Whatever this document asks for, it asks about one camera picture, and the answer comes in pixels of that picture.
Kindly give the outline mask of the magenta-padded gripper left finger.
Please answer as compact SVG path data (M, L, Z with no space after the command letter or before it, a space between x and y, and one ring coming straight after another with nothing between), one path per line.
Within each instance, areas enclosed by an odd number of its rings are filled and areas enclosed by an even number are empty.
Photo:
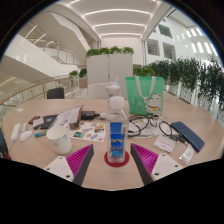
M67 157L58 156L44 170L81 186L93 155L94 147L90 144Z

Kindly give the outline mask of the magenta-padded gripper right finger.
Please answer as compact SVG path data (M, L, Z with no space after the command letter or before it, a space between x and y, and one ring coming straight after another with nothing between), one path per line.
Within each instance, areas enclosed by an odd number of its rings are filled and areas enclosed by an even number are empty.
M165 153L156 154L142 146L131 144L131 155L144 185L182 169L182 166Z

